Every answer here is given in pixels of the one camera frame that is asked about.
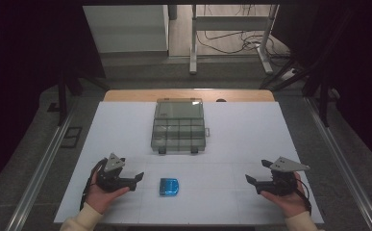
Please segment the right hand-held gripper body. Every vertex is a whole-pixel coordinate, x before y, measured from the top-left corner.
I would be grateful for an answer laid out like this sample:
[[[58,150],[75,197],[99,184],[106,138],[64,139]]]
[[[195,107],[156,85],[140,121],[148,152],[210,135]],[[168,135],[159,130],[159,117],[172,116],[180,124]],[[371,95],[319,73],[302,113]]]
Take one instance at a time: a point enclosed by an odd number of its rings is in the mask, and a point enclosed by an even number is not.
[[[296,171],[310,169],[307,165],[289,160],[285,157],[280,157],[272,163],[270,167],[272,180],[260,182],[263,183],[262,191],[279,196],[292,194],[297,189]]]

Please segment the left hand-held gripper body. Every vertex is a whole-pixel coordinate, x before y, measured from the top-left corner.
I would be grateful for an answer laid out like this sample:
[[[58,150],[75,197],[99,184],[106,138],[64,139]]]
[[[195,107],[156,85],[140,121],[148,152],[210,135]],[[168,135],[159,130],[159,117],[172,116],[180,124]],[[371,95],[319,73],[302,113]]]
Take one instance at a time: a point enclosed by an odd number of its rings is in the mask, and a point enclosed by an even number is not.
[[[125,187],[130,188],[130,183],[134,178],[120,177],[124,166],[125,162],[121,162],[120,158],[112,153],[108,159],[101,161],[101,166],[97,170],[96,185],[107,193],[112,193]]]

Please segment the person's right hand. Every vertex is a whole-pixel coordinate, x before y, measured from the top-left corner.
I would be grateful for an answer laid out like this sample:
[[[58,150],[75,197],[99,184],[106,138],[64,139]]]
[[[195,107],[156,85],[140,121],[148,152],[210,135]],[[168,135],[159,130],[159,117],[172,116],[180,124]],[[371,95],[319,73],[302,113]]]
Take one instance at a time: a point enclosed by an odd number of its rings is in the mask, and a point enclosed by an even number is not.
[[[295,217],[308,210],[305,201],[296,192],[285,196],[278,196],[265,191],[260,194],[265,199],[276,204],[282,210],[285,218]]]

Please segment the person's left hand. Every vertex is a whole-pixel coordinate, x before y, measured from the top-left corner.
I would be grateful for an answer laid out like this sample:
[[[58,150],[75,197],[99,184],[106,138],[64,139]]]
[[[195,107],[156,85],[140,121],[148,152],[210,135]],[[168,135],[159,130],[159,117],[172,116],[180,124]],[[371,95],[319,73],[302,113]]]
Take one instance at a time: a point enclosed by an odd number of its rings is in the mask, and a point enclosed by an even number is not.
[[[108,210],[110,205],[117,197],[127,193],[130,190],[128,187],[125,187],[115,192],[104,192],[99,186],[96,185],[96,182],[97,173],[94,173],[91,178],[85,203],[87,203],[92,209],[101,215]]]

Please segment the small blue plastic case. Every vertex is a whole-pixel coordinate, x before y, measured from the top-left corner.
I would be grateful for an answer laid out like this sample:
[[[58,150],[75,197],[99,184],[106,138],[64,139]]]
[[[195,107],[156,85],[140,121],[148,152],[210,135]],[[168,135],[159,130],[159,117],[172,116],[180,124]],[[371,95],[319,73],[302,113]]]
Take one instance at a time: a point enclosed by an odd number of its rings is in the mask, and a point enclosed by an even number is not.
[[[161,196],[175,196],[179,192],[179,182],[175,178],[162,178],[160,181]]]

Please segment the white table mat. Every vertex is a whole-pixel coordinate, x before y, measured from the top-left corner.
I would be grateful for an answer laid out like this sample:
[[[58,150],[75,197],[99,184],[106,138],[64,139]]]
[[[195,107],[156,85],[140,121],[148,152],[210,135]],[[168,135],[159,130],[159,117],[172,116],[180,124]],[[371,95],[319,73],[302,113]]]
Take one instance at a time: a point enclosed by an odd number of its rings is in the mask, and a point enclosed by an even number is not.
[[[55,221],[77,215],[91,169],[114,153],[126,158],[121,174],[144,173],[134,192],[117,198],[103,217],[121,225],[273,225],[281,210],[258,195],[245,175],[271,177],[261,160],[299,159],[276,102],[207,102],[210,131],[204,151],[168,152],[151,148],[153,102],[102,102],[89,129]],[[160,195],[162,178],[175,178],[175,196]]]

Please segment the clear plastic compartment box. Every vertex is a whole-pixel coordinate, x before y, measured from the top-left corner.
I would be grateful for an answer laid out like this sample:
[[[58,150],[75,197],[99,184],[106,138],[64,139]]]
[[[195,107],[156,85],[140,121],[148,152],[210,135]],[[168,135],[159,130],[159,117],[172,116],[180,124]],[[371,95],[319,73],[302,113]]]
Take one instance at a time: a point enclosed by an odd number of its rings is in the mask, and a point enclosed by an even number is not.
[[[154,113],[151,147],[159,154],[206,148],[206,126],[201,98],[160,98]]]

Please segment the white power strip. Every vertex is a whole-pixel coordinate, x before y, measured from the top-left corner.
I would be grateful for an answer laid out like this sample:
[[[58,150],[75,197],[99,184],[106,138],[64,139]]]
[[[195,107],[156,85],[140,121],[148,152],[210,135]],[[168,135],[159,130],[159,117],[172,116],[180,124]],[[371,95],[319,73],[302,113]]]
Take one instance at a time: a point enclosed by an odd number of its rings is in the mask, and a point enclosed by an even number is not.
[[[287,80],[291,77],[293,77],[296,73],[298,72],[298,70],[296,68],[292,68],[291,70],[287,71],[282,77],[281,79],[282,80]]]

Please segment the black curtain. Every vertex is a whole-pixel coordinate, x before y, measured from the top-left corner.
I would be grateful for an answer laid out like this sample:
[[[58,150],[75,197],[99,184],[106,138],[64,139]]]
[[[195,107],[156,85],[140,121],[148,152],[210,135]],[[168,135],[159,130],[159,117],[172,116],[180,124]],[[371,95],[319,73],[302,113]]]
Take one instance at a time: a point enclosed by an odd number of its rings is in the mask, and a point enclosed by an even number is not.
[[[281,5],[272,36],[308,67],[327,48],[333,30],[349,8],[355,10],[321,69],[337,90],[337,108],[372,151],[372,0],[321,0]]]
[[[105,72],[84,6],[74,0],[0,0],[0,172],[30,126],[41,93]]]

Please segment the white cabinet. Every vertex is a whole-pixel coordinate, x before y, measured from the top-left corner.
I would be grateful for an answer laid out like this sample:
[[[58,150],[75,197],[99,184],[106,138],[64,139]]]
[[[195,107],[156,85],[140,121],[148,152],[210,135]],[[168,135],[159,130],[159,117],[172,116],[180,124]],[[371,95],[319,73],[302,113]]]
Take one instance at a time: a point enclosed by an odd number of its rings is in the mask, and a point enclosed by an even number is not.
[[[99,53],[166,52],[168,6],[83,6]]]

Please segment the aluminium rail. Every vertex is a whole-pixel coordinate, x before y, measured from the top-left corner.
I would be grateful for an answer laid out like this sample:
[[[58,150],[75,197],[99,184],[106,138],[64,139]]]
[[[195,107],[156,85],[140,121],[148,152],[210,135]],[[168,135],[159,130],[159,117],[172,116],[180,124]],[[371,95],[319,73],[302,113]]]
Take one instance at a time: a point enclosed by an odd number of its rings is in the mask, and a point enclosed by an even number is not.
[[[52,136],[50,143],[48,144],[45,152],[43,153],[41,159],[37,164],[37,167],[29,181],[29,184],[26,187],[26,190],[22,194],[21,199],[19,200],[15,210],[13,211],[12,217],[5,231],[22,231],[23,226],[37,199],[42,184],[61,146],[62,139],[66,133],[66,130],[73,116],[75,115],[77,105],[77,100],[71,101],[71,105],[68,108],[66,118],[60,125],[57,126],[57,129]]]
[[[345,159],[345,156],[338,145],[333,133],[330,128],[324,124],[324,122],[319,117],[319,110],[317,109],[316,103],[308,97],[304,98],[310,114],[323,138],[324,142],[328,146],[328,149],[335,160],[335,163],[351,193],[353,196],[361,215],[363,216],[368,228],[372,231],[372,201],[370,200],[367,192],[361,186],[360,181],[356,177],[356,174],[351,169],[349,163]]]

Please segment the white desk frame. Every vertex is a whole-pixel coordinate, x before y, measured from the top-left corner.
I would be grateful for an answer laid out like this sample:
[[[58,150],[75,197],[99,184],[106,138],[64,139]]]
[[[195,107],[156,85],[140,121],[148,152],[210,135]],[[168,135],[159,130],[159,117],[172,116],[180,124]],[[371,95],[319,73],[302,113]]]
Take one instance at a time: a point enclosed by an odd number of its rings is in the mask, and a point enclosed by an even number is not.
[[[197,15],[197,6],[192,5],[191,18],[191,45],[189,73],[197,73],[197,32],[198,31],[262,31],[262,40],[256,51],[260,57],[261,64],[266,74],[272,74],[273,69],[270,59],[265,54],[265,47],[276,18],[278,5],[271,5],[268,16],[242,15],[242,16],[219,16],[219,15]]]

